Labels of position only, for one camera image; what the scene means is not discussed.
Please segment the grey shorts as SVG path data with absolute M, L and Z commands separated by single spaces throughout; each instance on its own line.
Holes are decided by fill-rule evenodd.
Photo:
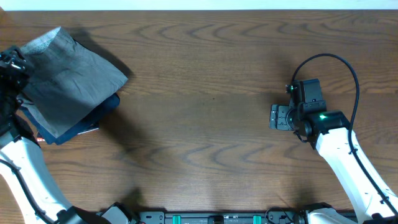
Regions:
M 34 66 L 19 98 L 53 137 L 71 129 L 126 82 L 112 63 L 57 27 L 21 47 Z

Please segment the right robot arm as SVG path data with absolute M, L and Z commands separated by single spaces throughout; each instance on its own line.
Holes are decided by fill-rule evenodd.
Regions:
M 287 105 L 272 105 L 271 129 L 291 131 L 326 160 L 348 196 L 356 223 L 397 223 L 397 195 L 377 173 L 342 111 L 328 111 L 317 79 L 286 86 Z

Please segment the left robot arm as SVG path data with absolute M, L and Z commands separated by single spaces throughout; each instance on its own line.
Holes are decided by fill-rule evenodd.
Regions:
M 107 223 L 104 217 L 74 207 L 65 198 L 29 125 L 16 115 L 22 104 L 17 97 L 32 71 L 18 47 L 1 52 L 1 175 L 26 223 Z

